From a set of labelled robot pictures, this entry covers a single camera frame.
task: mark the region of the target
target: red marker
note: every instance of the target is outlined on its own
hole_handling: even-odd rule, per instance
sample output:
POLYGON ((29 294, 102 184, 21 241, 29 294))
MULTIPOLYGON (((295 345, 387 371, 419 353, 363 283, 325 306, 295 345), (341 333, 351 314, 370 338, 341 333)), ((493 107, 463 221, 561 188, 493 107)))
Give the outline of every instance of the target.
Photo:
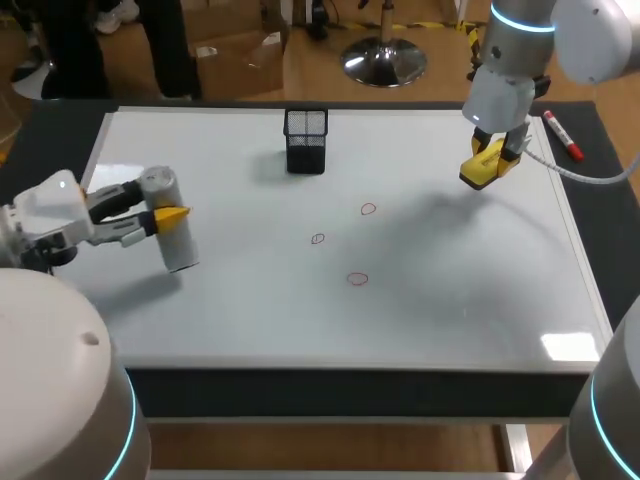
POLYGON ((567 131, 562 128, 558 119, 551 113, 549 110, 543 113, 542 117, 547 122, 547 125, 553 130, 556 136, 560 139, 562 144, 566 147, 569 152, 569 156, 573 159, 574 162, 582 162, 584 160, 584 154, 580 147, 578 147, 571 137, 567 133, 567 131))

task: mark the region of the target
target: red circle drawing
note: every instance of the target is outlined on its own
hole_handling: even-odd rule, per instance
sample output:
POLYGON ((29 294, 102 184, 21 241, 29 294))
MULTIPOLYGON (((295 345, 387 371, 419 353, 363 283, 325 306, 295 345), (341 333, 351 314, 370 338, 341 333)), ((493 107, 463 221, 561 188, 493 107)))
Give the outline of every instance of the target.
POLYGON ((360 272, 353 272, 347 276, 347 281, 354 287, 361 287, 369 281, 369 275, 360 272))
POLYGON ((365 203, 360 208, 360 213, 362 215, 371 215, 373 212, 377 210, 377 207, 373 203, 365 203))
POLYGON ((322 242, 324 242, 324 233, 316 233, 311 237, 311 245, 317 245, 322 242))

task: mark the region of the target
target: whiteboard surface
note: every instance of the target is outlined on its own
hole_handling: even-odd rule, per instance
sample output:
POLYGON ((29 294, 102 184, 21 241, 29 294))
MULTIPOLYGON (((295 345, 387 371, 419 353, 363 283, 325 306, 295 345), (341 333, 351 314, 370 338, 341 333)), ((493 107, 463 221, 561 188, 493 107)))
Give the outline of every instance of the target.
MULTIPOLYGON (((126 366, 593 368, 611 329, 555 173, 524 157, 476 192, 460 112, 334 110, 326 173, 291 176, 282 127, 247 109, 105 123, 89 190, 170 166, 200 252, 168 274, 153 239, 82 245, 57 270, 126 366)), ((539 119, 530 133, 552 160, 539 119)))

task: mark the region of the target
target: black mesh pen holder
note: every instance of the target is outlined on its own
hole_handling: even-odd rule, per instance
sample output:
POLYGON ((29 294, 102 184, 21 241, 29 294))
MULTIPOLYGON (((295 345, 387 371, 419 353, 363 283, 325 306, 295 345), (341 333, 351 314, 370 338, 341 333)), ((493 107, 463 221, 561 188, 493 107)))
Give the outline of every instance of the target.
POLYGON ((320 175, 324 173, 329 112, 288 108, 284 112, 287 137, 287 172, 320 175))

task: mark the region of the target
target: person's leg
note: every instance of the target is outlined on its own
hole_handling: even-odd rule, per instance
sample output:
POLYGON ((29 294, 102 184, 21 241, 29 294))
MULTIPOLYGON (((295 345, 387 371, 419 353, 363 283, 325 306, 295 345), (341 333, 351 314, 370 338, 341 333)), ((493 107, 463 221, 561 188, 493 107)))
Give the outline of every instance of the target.
POLYGON ((42 23, 59 88, 65 98, 108 98, 102 51, 85 20, 87 0, 38 0, 42 23))
POLYGON ((194 95, 195 64, 189 55, 180 0, 138 0, 156 81, 165 97, 194 95))
POLYGON ((97 0, 96 6, 101 12, 110 12, 114 8, 120 5, 120 0, 97 0))

